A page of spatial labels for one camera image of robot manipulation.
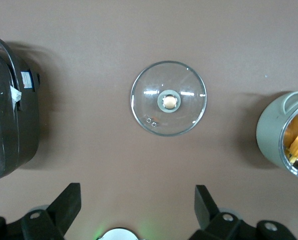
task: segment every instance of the beige tabletop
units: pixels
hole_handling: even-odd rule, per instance
[[[275,220],[298,238],[298,178],[255,139],[265,107],[298,90],[298,0],[4,0],[0,38],[41,75],[38,152],[0,179],[9,223],[78,182],[67,240],[114,227],[185,240],[206,185],[248,224]],[[137,75],[163,60],[207,88],[204,116],[181,136],[145,131],[130,107]]]

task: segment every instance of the pot lid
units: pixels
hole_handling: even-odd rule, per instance
[[[202,78],[177,61],[161,61],[144,69],[131,91],[138,123],[159,136],[188,132],[203,116],[207,94]]]

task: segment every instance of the white label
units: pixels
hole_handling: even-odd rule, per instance
[[[22,79],[23,79],[23,85],[25,89],[31,89],[33,88],[32,86],[32,79],[31,79],[31,75],[29,72],[27,71],[22,71]]]

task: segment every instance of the screw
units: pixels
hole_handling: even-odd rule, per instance
[[[232,222],[233,221],[233,216],[231,216],[230,214],[224,214],[223,216],[223,219],[226,220],[226,221],[229,221],[229,222]]]
[[[268,229],[268,230],[270,230],[270,231],[277,231],[277,230],[278,230],[277,227],[276,227],[276,225],[274,225],[274,224],[271,223],[271,222],[266,222],[266,223],[264,224],[264,226],[265,226],[266,229]]]
[[[35,212],[30,216],[30,219],[37,219],[41,215],[40,212]]]

